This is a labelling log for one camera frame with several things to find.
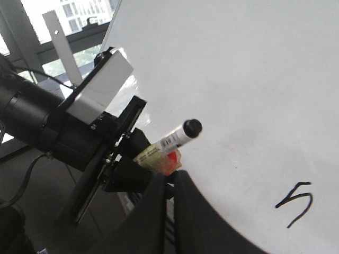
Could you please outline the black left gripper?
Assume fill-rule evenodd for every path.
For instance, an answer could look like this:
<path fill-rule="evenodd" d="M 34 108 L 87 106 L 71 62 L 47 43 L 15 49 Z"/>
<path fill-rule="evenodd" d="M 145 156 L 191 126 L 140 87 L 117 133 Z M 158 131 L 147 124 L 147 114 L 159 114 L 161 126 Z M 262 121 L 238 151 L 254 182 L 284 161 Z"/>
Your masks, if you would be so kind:
<path fill-rule="evenodd" d="M 150 146 L 150 142 L 141 129 L 134 128 L 130 132 L 145 106 L 146 101 L 133 96 L 119 117 L 104 112 L 94 122 L 96 127 L 93 131 L 99 134 L 101 142 L 57 215 L 56 224 L 73 228 L 78 226 L 101 185 L 101 172 L 105 167 L 102 174 L 103 191 L 143 193 L 146 190 L 154 173 L 132 159 Z M 123 134 L 119 153 L 127 157 L 109 165 L 115 154 L 115 144 Z"/>

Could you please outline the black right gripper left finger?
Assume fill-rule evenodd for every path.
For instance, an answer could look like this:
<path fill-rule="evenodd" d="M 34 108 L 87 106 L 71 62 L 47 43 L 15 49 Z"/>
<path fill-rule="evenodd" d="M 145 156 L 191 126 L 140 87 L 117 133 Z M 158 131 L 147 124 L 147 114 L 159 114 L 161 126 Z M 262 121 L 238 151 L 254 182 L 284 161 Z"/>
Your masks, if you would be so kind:
<path fill-rule="evenodd" d="M 126 220 L 87 253 L 163 253 L 165 184 L 165 176 L 155 174 Z"/>

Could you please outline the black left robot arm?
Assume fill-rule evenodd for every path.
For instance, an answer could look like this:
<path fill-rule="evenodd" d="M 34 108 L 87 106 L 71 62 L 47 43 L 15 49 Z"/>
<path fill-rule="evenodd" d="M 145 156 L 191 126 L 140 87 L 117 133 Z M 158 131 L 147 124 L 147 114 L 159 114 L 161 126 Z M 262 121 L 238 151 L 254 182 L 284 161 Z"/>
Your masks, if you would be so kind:
<path fill-rule="evenodd" d="M 133 68 L 119 51 L 99 54 L 93 71 L 66 98 L 1 73 L 1 124 L 8 134 L 82 172 L 56 220 L 76 227 L 98 188 L 143 192 L 152 173 L 133 157 L 149 144 L 135 128 L 146 102 L 132 97 L 119 116 L 106 108 Z"/>

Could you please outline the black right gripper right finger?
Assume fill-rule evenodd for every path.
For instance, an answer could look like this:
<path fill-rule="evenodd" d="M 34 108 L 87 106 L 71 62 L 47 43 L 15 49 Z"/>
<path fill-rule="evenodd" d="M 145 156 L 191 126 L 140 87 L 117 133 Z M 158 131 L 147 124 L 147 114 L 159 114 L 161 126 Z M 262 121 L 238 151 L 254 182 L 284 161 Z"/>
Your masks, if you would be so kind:
<path fill-rule="evenodd" d="M 174 179 L 174 231 L 176 253 L 265 253 L 218 214 L 184 170 Z"/>

